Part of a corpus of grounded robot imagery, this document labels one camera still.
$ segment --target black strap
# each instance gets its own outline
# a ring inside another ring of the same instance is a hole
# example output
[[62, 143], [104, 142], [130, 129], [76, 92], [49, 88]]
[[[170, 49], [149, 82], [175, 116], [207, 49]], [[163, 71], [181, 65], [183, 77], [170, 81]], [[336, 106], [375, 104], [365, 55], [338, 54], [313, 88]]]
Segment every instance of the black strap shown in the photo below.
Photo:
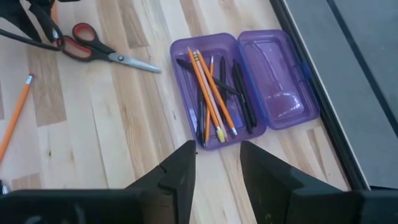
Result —
[[61, 51], [65, 48], [65, 39], [63, 38], [63, 34], [61, 30], [58, 28], [58, 26], [54, 23], [53, 20], [51, 20], [50, 17], [50, 12], [51, 12], [51, 6], [52, 4], [50, 3], [49, 6], [45, 5], [44, 7], [47, 9], [42, 8], [40, 5], [36, 4], [35, 2], [32, 2], [29, 10], [36, 16], [38, 22], [42, 26], [45, 35], [50, 41], [53, 41], [53, 35], [52, 35], [52, 29], [54, 29], [59, 36], [59, 43], [57, 46], [49, 45], [49, 44], [44, 44], [41, 43], [41, 39], [39, 37], [39, 34], [37, 33], [36, 29], [34, 28], [33, 24], [31, 23], [30, 19], [27, 17], [25, 10], [23, 10], [21, 4], [19, 2], [8, 2], [7, 9], [3, 8], [0, 10], [1, 14], [0, 17], [4, 17], [7, 19], [9, 22], [13, 23], [15, 26], [20, 28], [21, 31], [23, 31], [25, 34], [27, 34], [30, 38], [28, 39], [26, 37], [22, 37], [13, 33], [10, 33], [8, 31], [0, 29], [0, 35], [3, 35], [5, 37], [18, 40], [20, 42], [30, 44], [36, 47], [40, 47], [43, 49], [47, 50], [53, 50], [53, 51]]
[[29, 11], [35, 15], [37, 21], [42, 27], [46, 38], [50, 41], [54, 41], [54, 36], [52, 33], [53, 27], [51, 26], [51, 8], [55, 0], [29, 0], [30, 8]]

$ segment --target pencil case lid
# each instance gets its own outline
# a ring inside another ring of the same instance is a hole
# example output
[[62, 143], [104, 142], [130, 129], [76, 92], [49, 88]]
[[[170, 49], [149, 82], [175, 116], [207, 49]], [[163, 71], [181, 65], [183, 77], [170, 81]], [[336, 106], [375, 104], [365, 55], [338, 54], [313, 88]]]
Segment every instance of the pencil case lid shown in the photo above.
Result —
[[247, 79], [257, 89], [267, 125], [275, 130], [315, 119], [319, 105], [289, 36], [282, 30], [254, 30], [238, 37]]

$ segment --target scissor handle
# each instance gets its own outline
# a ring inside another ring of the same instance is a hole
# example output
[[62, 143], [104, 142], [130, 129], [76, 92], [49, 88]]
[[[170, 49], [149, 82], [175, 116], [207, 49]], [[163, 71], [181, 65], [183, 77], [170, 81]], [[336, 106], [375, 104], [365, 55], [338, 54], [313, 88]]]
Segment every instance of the scissor handle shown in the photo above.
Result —
[[95, 29], [84, 22], [76, 24], [72, 29], [73, 37], [83, 45], [88, 45], [106, 54], [115, 53], [115, 50], [104, 45], [98, 38], [98, 34]]
[[72, 37], [65, 35], [65, 48], [62, 52], [73, 58], [75, 60], [81, 62], [90, 62], [93, 60], [106, 60], [111, 61], [108, 57], [108, 54], [91, 48], [89, 46], [84, 46], [77, 41], [75, 41]]

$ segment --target wood grain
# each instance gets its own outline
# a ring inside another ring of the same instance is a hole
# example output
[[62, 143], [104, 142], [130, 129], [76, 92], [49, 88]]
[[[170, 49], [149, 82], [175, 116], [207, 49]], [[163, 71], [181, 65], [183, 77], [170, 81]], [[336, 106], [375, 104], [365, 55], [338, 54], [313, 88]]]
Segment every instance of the wood grain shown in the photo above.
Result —
[[[280, 27], [266, 0], [95, 0], [61, 4], [70, 34], [90, 23], [121, 54], [162, 69], [153, 74], [109, 62], [81, 63], [0, 37], [0, 135], [29, 71], [39, 76], [0, 166], [12, 189], [123, 188], [192, 139], [169, 48], [177, 39]], [[0, 27], [17, 32], [0, 21]], [[251, 140], [298, 169], [349, 190], [316, 119]], [[239, 144], [198, 150], [190, 223], [255, 223]]]
[[29, 46], [29, 70], [35, 74], [32, 84], [37, 126], [67, 119], [55, 52]]

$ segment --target scissor blade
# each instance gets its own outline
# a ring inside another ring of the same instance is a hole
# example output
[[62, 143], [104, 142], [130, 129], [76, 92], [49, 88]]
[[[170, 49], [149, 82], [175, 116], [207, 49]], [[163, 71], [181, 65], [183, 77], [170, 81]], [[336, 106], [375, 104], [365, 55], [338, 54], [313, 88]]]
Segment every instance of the scissor blade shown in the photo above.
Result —
[[121, 63], [123, 65], [128, 65], [130, 67], [139, 68], [145, 71], [150, 71], [155, 73], [162, 73], [162, 71], [159, 68], [153, 65], [149, 65], [148, 63], [145, 62], [140, 62], [136, 59], [133, 59], [125, 55], [120, 55], [118, 53], [109, 54], [109, 58], [114, 62]]

